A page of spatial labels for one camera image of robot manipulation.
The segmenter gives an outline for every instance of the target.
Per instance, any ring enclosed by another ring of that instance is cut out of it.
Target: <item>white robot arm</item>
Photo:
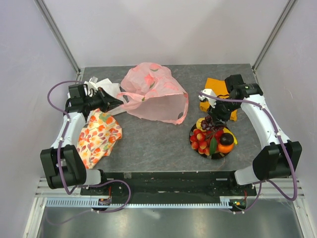
[[[234,183],[245,185],[265,179],[289,176],[291,171],[281,148],[280,141],[276,137],[276,130],[266,113],[264,113],[263,108],[268,112],[269,109],[258,84],[245,84],[239,74],[226,78],[225,83],[230,93],[229,99],[250,101],[261,106],[260,108],[250,103],[224,102],[217,101],[215,98],[208,98],[204,95],[199,96],[201,101],[208,100],[211,104],[208,113],[213,117],[213,121],[226,122],[229,120],[232,111],[241,108],[247,114],[259,137],[262,151],[254,159],[252,165],[234,171],[234,175],[232,174]],[[205,89],[202,93],[215,97],[211,89]],[[290,141],[289,137],[277,125],[275,119],[272,118],[272,120],[287,149],[292,165],[296,169],[302,147],[299,142]]]
[[[102,172],[87,170],[76,149],[82,128],[89,121],[90,112],[110,111],[123,104],[93,83],[74,84],[68,87],[70,98],[66,102],[64,122],[56,141],[41,151],[41,162],[50,188],[74,185],[99,184]]]

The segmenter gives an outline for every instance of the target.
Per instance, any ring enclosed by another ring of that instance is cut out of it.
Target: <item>gray marble surface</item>
[[[149,171],[231,171],[250,165],[261,150],[259,139],[246,114],[239,109],[237,122],[228,122],[238,145],[225,158],[210,160],[192,150],[188,133],[198,118],[207,115],[199,109],[197,91],[208,77],[224,80],[241,74],[246,83],[255,82],[249,64],[167,65],[173,77],[189,94],[187,117],[181,125],[139,119],[128,113],[114,116],[123,130],[123,138],[109,157],[103,157],[95,169],[105,172]],[[121,82],[132,66],[88,67],[83,80],[92,76]]]

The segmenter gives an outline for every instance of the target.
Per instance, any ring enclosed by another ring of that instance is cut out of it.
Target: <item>pink plastic bag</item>
[[[121,82],[128,96],[122,105],[127,113],[148,120],[181,124],[188,111],[188,94],[172,77],[169,68],[141,63],[129,70]]]

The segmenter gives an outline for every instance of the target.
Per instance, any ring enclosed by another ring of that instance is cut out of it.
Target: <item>orange floral napkin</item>
[[[122,128],[111,114],[95,110],[87,128],[82,129],[77,144],[85,167],[92,169],[103,156],[109,156],[121,137]]]

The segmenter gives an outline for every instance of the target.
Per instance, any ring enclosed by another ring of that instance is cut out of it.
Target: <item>metal floor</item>
[[[52,222],[87,208],[46,208]],[[130,208],[84,214],[64,225],[42,221],[38,238],[302,238],[293,203],[259,200],[245,214],[217,209]]]

